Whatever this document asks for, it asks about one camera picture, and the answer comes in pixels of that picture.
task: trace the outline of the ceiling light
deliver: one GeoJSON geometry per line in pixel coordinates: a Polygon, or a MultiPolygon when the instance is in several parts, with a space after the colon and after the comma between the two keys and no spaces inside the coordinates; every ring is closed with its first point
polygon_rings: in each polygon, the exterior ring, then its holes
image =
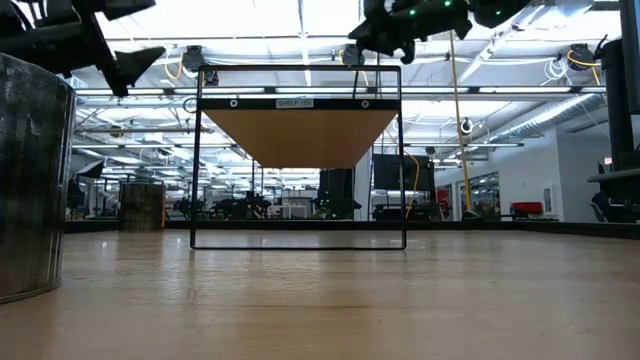
{"type": "Polygon", "coordinates": [[[160,82],[163,83],[163,84],[167,84],[167,85],[169,85],[169,86],[171,86],[173,88],[176,87],[176,84],[172,83],[171,80],[169,80],[169,79],[161,79],[160,82]]]}
{"type": "Polygon", "coordinates": [[[167,176],[180,176],[180,172],[175,170],[161,171],[161,173],[167,176]]]}
{"type": "Polygon", "coordinates": [[[83,154],[86,154],[86,155],[95,156],[95,157],[102,157],[102,155],[98,154],[95,151],[84,150],[84,149],[78,149],[78,150],[81,151],[83,154]]]}
{"type": "Polygon", "coordinates": [[[121,162],[123,164],[144,164],[144,161],[138,160],[136,158],[125,157],[125,156],[111,156],[113,161],[121,162]]]}
{"type": "Polygon", "coordinates": [[[175,147],[172,144],[131,144],[124,146],[127,149],[169,149],[175,147]]]}
{"type": "MultiPolygon", "coordinates": [[[[494,148],[494,147],[521,147],[523,143],[509,143],[509,144],[465,144],[466,148],[494,148]]],[[[406,144],[405,147],[436,147],[436,148],[459,148],[460,145],[456,143],[411,143],[406,144]]]]}
{"type": "MultiPolygon", "coordinates": [[[[201,149],[224,149],[229,147],[238,146],[237,144],[200,144],[201,149]]],[[[193,149],[195,147],[194,144],[182,144],[180,147],[193,149]]]]}
{"type": "MultiPolygon", "coordinates": [[[[367,89],[356,88],[357,93],[364,93],[367,89]]],[[[280,87],[276,88],[278,94],[351,94],[352,87],[280,87]]]]}
{"type": "MultiPolygon", "coordinates": [[[[202,94],[264,94],[263,87],[211,87],[202,89],[202,94]]],[[[196,95],[194,88],[175,89],[174,93],[178,95],[196,95]]]]}
{"type": "Polygon", "coordinates": [[[482,94],[531,94],[531,93],[567,93],[571,90],[568,86],[518,86],[518,87],[482,87],[482,94]]]}
{"type": "Polygon", "coordinates": [[[129,89],[129,95],[163,95],[164,89],[129,89]]]}
{"type": "MultiPolygon", "coordinates": [[[[383,87],[380,92],[382,93],[397,93],[397,87],[383,87]]],[[[453,87],[447,86],[429,86],[429,87],[418,87],[418,86],[408,86],[402,88],[402,93],[404,94],[453,94],[455,89],[453,87]]],[[[459,87],[459,93],[467,93],[469,92],[468,87],[459,87]]]]}
{"type": "Polygon", "coordinates": [[[581,93],[606,94],[607,88],[604,86],[585,86],[580,90],[581,93]]]}
{"type": "Polygon", "coordinates": [[[113,96],[109,89],[78,89],[78,96],[113,96]]]}
{"type": "Polygon", "coordinates": [[[102,144],[95,144],[95,145],[73,145],[72,148],[74,149],[117,149],[119,146],[118,145],[102,145],[102,144]]]}

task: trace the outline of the metal frame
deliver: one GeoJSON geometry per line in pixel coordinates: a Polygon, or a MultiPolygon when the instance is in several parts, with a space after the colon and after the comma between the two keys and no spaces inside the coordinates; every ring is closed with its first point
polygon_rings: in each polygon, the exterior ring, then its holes
{"type": "Polygon", "coordinates": [[[198,201],[198,174],[200,171],[200,136],[202,130],[202,111],[207,109],[274,109],[277,99],[242,99],[235,102],[236,106],[230,105],[230,99],[206,99],[203,98],[203,75],[205,71],[360,71],[370,72],[395,72],[397,75],[397,100],[376,100],[366,99],[367,106],[362,105],[362,99],[318,99],[314,98],[314,109],[361,109],[371,111],[375,109],[393,109],[398,111],[398,156],[400,157],[400,206],[402,214],[406,212],[406,195],[404,189],[404,138],[402,128],[402,71],[399,66],[335,66],[335,65],[207,65],[198,69],[197,92],[196,92],[196,124],[195,124],[195,145],[193,151],[193,179],[192,185],[195,191],[191,194],[191,224],[189,245],[193,250],[293,250],[293,251],[327,251],[327,250],[369,250],[388,251],[404,250],[407,248],[407,221],[402,216],[400,220],[401,246],[400,247],[219,247],[219,246],[197,246],[197,201],[198,201]]]}

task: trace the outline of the cable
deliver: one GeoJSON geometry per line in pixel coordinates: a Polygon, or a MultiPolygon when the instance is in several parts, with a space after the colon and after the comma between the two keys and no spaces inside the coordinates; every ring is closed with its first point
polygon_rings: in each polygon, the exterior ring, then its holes
{"type": "MultiPolygon", "coordinates": [[[[389,130],[384,129],[384,131],[387,132],[387,135],[389,135],[391,140],[399,147],[400,144],[398,144],[396,139],[389,133],[389,130]]],[[[413,155],[409,154],[409,152],[407,152],[406,149],[404,150],[404,153],[407,154],[407,156],[409,156],[416,163],[416,179],[413,182],[413,194],[411,195],[411,201],[409,202],[409,208],[407,209],[407,213],[405,215],[405,218],[408,219],[409,218],[409,213],[411,212],[411,208],[413,207],[413,201],[416,198],[416,190],[418,189],[418,179],[420,179],[420,162],[413,155]]]]}
{"type": "MultiPolygon", "coordinates": [[[[180,78],[180,75],[182,75],[182,58],[183,57],[184,57],[184,52],[180,54],[180,62],[178,63],[178,75],[173,75],[171,71],[169,71],[169,64],[164,64],[164,71],[167,73],[167,76],[172,78],[173,80],[178,80],[180,78]]],[[[169,51],[167,51],[166,59],[168,58],[169,58],[169,51]]]]}
{"type": "Polygon", "coordinates": [[[196,101],[196,98],[195,98],[195,97],[187,98],[187,99],[182,103],[182,110],[184,110],[185,112],[187,112],[187,113],[189,113],[189,114],[195,114],[196,112],[198,112],[198,110],[189,111],[189,110],[187,109],[187,103],[188,103],[189,101],[196,101]]]}
{"type": "Polygon", "coordinates": [[[557,81],[562,79],[569,71],[569,63],[565,59],[550,60],[544,66],[544,75],[547,77],[547,81],[540,84],[544,86],[551,81],[557,81]]]}
{"type": "MultiPolygon", "coordinates": [[[[573,86],[573,81],[571,81],[571,78],[569,77],[569,75],[565,74],[565,77],[567,78],[567,82],[569,83],[569,85],[573,86]]],[[[602,130],[600,128],[600,124],[598,124],[598,122],[596,121],[596,119],[593,118],[593,116],[591,116],[591,113],[589,112],[589,110],[587,109],[586,106],[584,106],[584,104],[582,103],[582,101],[579,102],[580,106],[582,106],[582,109],[584,110],[585,114],[587,114],[587,116],[589,117],[589,119],[591,119],[591,121],[593,122],[593,125],[595,125],[596,129],[598,129],[604,136],[607,137],[607,139],[611,140],[611,137],[609,136],[609,134],[607,134],[604,130],[602,130]]]]}
{"type": "MultiPolygon", "coordinates": [[[[458,71],[456,70],[456,47],[453,41],[453,31],[449,31],[449,46],[451,47],[451,71],[453,73],[453,96],[456,103],[456,129],[460,129],[460,99],[458,94],[458,71]]],[[[462,160],[462,173],[464,175],[464,187],[467,189],[465,200],[467,201],[467,211],[471,211],[471,186],[469,185],[469,170],[467,169],[467,160],[464,153],[464,144],[462,141],[462,132],[458,133],[458,143],[460,145],[460,160],[462,160]]]]}
{"type": "Polygon", "coordinates": [[[579,60],[576,60],[576,59],[572,58],[571,54],[573,54],[574,52],[575,51],[571,50],[571,51],[569,51],[567,53],[567,59],[569,59],[571,62],[576,63],[578,65],[589,66],[589,67],[591,67],[591,66],[600,66],[600,64],[598,64],[598,63],[588,63],[588,62],[583,62],[583,61],[579,61],[579,60]]]}
{"type": "Polygon", "coordinates": [[[598,71],[596,71],[596,67],[592,66],[591,71],[593,71],[593,77],[596,79],[596,83],[598,84],[598,86],[602,85],[600,83],[600,78],[598,77],[598,71]]]}

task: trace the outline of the ceiling pipe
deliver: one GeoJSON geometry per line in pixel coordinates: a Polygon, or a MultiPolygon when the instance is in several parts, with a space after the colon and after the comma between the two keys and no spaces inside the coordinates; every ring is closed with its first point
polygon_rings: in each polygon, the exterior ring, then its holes
{"type": "MultiPolygon", "coordinates": [[[[474,139],[474,142],[489,144],[521,141],[533,134],[542,133],[574,119],[585,112],[595,111],[603,105],[606,105],[604,97],[596,94],[576,95],[562,102],[546,103],[493,131],[494,135],[481,136],[474,139]]],[[[472,153],[475,150],[478,149],[468,148],[465,152],[472,153]]],[[[459,150],[454,150],[444,153],[442,156],[457,157],[459,152],[459,150]]]]}

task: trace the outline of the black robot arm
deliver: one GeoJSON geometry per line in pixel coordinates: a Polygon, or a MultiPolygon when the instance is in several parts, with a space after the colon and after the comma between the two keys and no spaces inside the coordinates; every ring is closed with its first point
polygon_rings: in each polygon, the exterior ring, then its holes
{"type": "Polygon", "coordinates": [[[455,30],[464,39],[471,27],[469,12],[480,25],[494,28],[526,7],[531,0],[396,0],[391,11],[384,0],[365,2],[366,20],[349,38],[360,50],[371,50],[393,56],[402,49],[402,62],[410,64],[415,57],[415,39],[426,41],[430,35],[455,30]]]}
{"type": "Polygon", "coordinates": [[[21,0],[30,3],[30,24],[15,2],[0,0],[0,52],[71,76],[71,71],[96,66],[116,96],[127,96],[136,81],[162,54],[164,48],[133,53],[115,52],[107,46],[95,13],[109,20],[128,16],[155,5],[154,0],[21,0]]]}

